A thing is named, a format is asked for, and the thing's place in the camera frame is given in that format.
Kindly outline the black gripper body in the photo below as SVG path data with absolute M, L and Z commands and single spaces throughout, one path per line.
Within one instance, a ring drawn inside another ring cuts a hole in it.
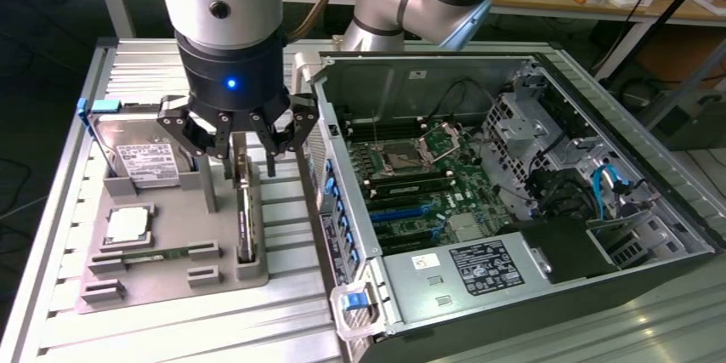
M 252 131 L 252 115 L 270 125 L 287 111 L 284 38 L 271 34 L 248 48 L 204 48 L 177 35 L 177 50 L 189 85 L 189 110 L 209 124 L 223 113 L 231 130 Z

